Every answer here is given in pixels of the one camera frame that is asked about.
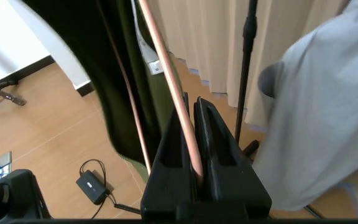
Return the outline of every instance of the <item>black baseboard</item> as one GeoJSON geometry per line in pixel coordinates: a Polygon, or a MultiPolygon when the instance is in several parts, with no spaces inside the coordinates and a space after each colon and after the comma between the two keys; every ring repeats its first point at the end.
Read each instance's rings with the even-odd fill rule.
{"type": "Polygon", "coordinates": [[[37,72],[39,70],[41,70],[42,68],[45,68],[46,66],[54,63],[54,59],[49,55],[44,57],[43,59],[32,63],[31,65],[28,65],[10,75],[8,75],[7,77],[3,78],[0,80],[1,82],[5,82],[8,80],[21,80],[22,78],[25,78],[31,74],[33,74],[34,72],[37,72]]]}
{"type": "Polygon", "coordinates": [[[87,84],[79,87],[77,89],[77,92],[81,95],[81,96],[86,96],[88,93],[91,93],[94,90],[93,85],[91,82],[88,82],[87,84]]]}

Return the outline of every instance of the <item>curtain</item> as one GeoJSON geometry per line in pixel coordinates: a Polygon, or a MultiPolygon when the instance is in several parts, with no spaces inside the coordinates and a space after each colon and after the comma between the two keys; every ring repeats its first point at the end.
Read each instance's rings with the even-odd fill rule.
{"type": "MultiPolygon", "coordinates": [[[[260,0],[258,31],[250,64],[246,107],[257,115],[257,77],[291,44],[335,16],[347,0],[260,0]]],[[[239,94],[242,29],[248,0],[149,0],[165,43],[176,57],[198,70],[213,93],[227,93],[236,107],[239,94]]]]}

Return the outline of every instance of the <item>black cable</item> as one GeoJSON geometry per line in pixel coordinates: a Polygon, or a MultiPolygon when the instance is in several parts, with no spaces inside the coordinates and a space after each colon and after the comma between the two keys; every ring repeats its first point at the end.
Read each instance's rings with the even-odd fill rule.
{"type": "MultiPolygon", "coordinates": [[[[104,166],[104,163],[102,161],[100,161],[99,159],[88,159],[87,161],[85,161],[80,167],[80,175],[82,175],[84,173],[85,165],[87,163],[91,162],[91,161],[95,161],[95,162],[99,163],[100,168],[102,169],[102,172],[103,172],[103,184],[104,184],[105,187],[107,187],[107,185],[106,185],[106,168],[104,166]]],[[[140,210],[137,209],[137,208],[132,208],[132,207],[127,206],[127,205],[116,203],[116,199],[114,198],[114,196],[111,193],[106,194],[106,196],[111,200],[112,204],[114,205],[114,208],[125,210],[127,212],[133,212],[133,213],[136,213],[136,214],[140,214],[140,210]]],[[[100,210],[102,209],[102,206],[104,205],[105,201],[106,201],[106,199],[104,199],[104,201],[102,201],[102,203],[100,204],[98,210],[95,212],[95,214],[92,216],[91,219],[93,219],[100,212],[100,210]]]]}

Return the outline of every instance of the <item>tile floor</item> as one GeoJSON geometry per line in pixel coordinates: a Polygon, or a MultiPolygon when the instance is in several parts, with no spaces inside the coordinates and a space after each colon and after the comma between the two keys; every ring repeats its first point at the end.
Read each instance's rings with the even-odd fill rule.
{"type": "MultiPolygon", "coordinates": [[[[236,109],[227,99],[217,98],[201,85],[197,75],[175,61],[183,89],[190,103],[197,96],[215,104],[229,129],[234,132],[236,109]]],[[[57,64],[21,80],[6,90],[27,100],[24,107],[0,100],[0,155],[12,151],[13,169],[30,169],[37,177],[48,209],[55,218],[89,218],[96,211],[75,184],[80,165],[88,159],[100,159],[106,165],[107,182],[119,203],[139,208],[145,184],[133,166],[112,148],[104,126],[103,114],[95,92],[81,97],[57,64]]],[[[244,148],[264,135],[242,128],[240,146],[244,148]]],[[[89,163],[89,170],[98,170],[89,163]]],[[[332,190],[313,204],[327,217],[354,217],[346,193],[332,190]]],[[[312,218],[306,211],[272,211],[277,218],[312,218]]],[[[97,218],[140,218],[123,212],[108,201],[97,218]]]]}

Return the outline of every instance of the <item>dark green garment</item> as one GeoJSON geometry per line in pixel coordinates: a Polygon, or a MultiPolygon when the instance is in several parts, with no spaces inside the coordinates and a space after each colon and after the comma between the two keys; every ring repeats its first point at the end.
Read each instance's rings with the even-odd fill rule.
{"type": "MultiPolygon", "coordinates": [[[[97,1],[24,2],[56,31],[87,72],[101,100],[114,148],[124,158],[144,165],[126,84],[97,1]]],[[[136,39],[131,1],[100,1],[100,4],[128,75],[150,161],[153,162],[173,111],[165,77],[162,73],[151,75],[144,63],[136,39]]],[[[148,44],[153,46],[142,14],[139,8],[137,10],[139,29],[148,44]]]]}

